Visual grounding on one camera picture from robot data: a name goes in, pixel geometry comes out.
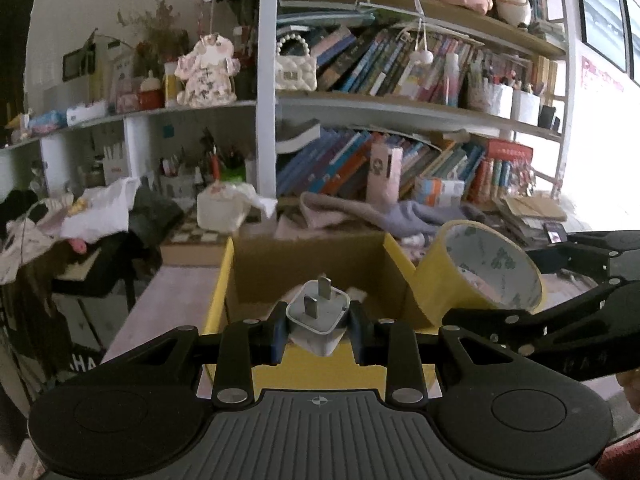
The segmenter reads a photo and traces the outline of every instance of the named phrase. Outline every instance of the bookshelf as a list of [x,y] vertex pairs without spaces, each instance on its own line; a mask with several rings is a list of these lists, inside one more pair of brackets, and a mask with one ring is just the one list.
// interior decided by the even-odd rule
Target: bookshelf
[[402,97],[375,97],[343,92],[279,92],[280,119],[287,123],[305,123],[326,117],[323,124],[377,126],[379,128],[416,128],[455,132],[466,129],[498,136],[500,131],[516,131],[541,139],[561,142],[552,130],[520,123],[482,112],[439,104],[409,101]]
[[[419,0],[426,20],[455,32],[479,40],[489,48],[523,55],[543,56],[551,60],[569,58],[572,46],[566,49],[548,43],[526,31],[511,27],[493,18],[482,16],[461,7],[450,6],[434,0]],[[514,133],[545,139],[558,146],[555,174],[538,173],[551,183],[554,192],[559,190],[564,175],[566,147],[570,136],[572,102],[566,96],[567,106],[562,121],[564,130],[558,134],[510,119],[504,119],[462,108],[445,107],[426,102],[416,102],[386,95],[373,97],[342,92],[276,92],[274,88],[273,45],[276,43],[276,19],[280,12],[300,12],[313,9],[354,10],[356,0],[260,0],[258,22],[258,70],[257,103],[255,116],[257,183],[258,192],[276,196],[276,131],[285,132],[289,126],[297,126],[312,119],[331,126],[377,126],[402,131],[425,132],[439,130],[452,132],[461,128],[470,132],[492,136],[513,137]],[[414,0],[370,0],[377,6],[406,10],[415,15]],[[562,0],[565,20],[568,15]],[[362,6],[361,10],[372,10]],[[566,88],[575,78],[575,69],[567,63]]]
[[[356,0],[280,0],[283,7],[317,6],[322,9],[353,9]],[[415,12],[414,0],[371,0],[371,3]],[[565,56],[562,48],[547,43],[528,32],[511,27],[463,7],[456,7],[434,0],[420,0],[427,22],[451,28],[487,43],[498,44],[529,56],[540,54],[549,59]]]

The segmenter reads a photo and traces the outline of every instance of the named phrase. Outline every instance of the white plastic bag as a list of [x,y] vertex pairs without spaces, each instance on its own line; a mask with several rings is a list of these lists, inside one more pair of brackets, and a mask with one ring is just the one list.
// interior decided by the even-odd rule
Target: white plastic bag
[[61,238],[80,238],[88,244],[96,243],[114,233],[129,230],[129,211],[133,208],[136,192],[140,187],[138,178],[121,178],[109,187],[85,189],[82,198],[88,208],[62,222]]
[[258,195],[251,184],[216,182],[198,195],[196,216],[200,228],[228,234],[240,228],[252,207],[270,218],[277,203]]

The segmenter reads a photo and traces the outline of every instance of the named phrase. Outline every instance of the desk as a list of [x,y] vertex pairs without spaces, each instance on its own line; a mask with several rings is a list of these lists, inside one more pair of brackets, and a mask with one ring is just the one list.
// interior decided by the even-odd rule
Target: desk
[[[193,325],[202,332],[219,272],[217,267],[160,267],[102,361],[180,325]],[[202,373],[198,396],[211,398],[211,382],[206,372]]]

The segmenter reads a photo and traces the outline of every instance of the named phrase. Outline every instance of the white wall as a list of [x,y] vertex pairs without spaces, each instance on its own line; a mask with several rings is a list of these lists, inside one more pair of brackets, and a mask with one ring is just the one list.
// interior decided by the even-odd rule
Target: white wall
[[[167,0],[180,14],[178,25],[186,29],[192,42],[196,37],[196,4],[198,0]],[[24,85],[30,106],[36,111],[43,89],[62,82],[62,57],[82,47],[95,27],[102,34],[135,42],[133,30],[116,22],[121,9],[155,11],[153,0],[34,0],[27,42]],[[214,30],[230,34],[233,14],[226,4],[216,4]]]
[[582,43],[573,1],[568,10],[570,29],[575,27],[570,46],[575,79],[569,84],[574,110],[562,193],[594,230],[638,229],[640,87]]

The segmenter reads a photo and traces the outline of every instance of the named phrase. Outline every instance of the roll of tape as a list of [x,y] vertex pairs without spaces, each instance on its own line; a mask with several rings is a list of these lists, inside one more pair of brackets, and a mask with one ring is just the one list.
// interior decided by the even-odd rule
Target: roll of tape
[[415,301],[436,327],[452,308],[521,308],[543,302],[542,277],[516,244],[466,220],[444,224],[410,279]]

